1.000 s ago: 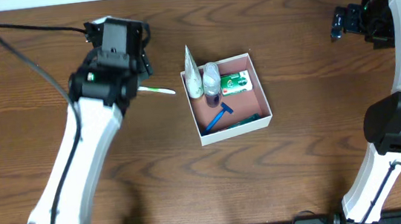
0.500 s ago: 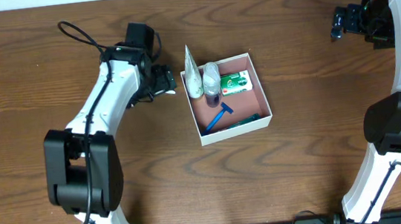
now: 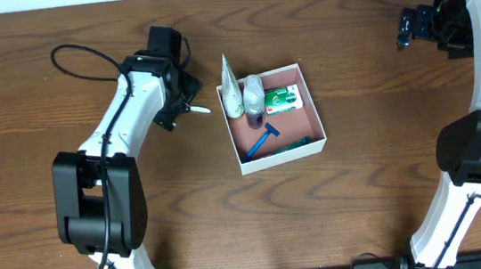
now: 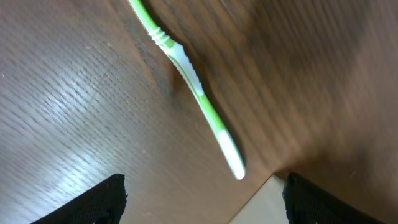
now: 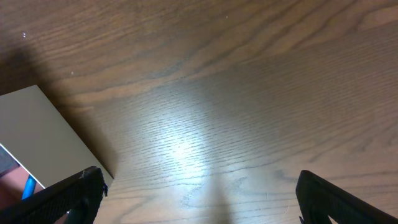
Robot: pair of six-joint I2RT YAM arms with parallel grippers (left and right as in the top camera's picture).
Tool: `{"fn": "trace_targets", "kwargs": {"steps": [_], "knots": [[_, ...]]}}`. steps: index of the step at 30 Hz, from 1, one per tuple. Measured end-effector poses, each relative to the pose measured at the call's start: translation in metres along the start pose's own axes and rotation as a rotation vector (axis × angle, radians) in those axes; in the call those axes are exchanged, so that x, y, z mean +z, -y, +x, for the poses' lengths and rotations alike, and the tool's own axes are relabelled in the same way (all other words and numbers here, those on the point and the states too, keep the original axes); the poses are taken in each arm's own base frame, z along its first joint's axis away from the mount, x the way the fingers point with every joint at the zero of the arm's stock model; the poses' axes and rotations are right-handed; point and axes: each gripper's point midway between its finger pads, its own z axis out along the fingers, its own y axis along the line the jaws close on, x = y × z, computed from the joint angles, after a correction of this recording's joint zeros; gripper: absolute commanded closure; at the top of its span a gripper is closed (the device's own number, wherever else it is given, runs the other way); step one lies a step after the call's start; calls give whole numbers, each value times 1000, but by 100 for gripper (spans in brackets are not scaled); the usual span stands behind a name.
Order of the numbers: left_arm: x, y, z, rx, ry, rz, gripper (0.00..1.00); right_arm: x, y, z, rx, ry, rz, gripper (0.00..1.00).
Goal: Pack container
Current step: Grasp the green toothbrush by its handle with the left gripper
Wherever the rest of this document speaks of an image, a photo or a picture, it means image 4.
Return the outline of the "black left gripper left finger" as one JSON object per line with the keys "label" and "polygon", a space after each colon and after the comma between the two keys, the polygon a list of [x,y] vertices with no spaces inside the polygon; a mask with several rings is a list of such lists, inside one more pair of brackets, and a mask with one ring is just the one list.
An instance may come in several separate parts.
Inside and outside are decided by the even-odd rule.
{"label": "black left gripper left finger", "polygon": [[124,180],[113,174],[32,224],[119,224],[127,203]]}

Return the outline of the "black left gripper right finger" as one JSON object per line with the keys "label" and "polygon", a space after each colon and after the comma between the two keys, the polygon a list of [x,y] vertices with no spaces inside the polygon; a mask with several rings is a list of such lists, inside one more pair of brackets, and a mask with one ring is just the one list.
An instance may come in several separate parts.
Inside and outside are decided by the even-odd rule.
{"label": "black left gripper right finger", "polygon": [[295,172],[288,174],[282,197],[289,224],[380,223]]}

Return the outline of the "white cardboard box pink inside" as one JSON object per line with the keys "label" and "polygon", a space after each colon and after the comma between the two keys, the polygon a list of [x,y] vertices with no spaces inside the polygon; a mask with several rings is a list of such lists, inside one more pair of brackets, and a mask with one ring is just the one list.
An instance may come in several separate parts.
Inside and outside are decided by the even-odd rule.
{"label": "white cardboard box pink inside", "polygon": [[283,188],[284,181],[272,175],[229,224],[288,224]]}

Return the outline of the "green white toothbrush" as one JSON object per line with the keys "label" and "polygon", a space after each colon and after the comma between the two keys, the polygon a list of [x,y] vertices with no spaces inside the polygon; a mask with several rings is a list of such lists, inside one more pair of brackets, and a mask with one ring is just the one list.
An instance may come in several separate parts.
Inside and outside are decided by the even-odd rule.
{"label": "green white toothbrush", "polygon": [[173,40],[154,22],[140,0],[128,0],[128,3],[142,26],[147,31],[148,36],[158,47],[160,47],[185,80],[205,119],[207,120],[235,179],[243,180],[246,176],[246,168],[242,155],[240,154],[238,147],[224,122],[207,98],[201,81],[187,56],[184,47],[177,41]]}

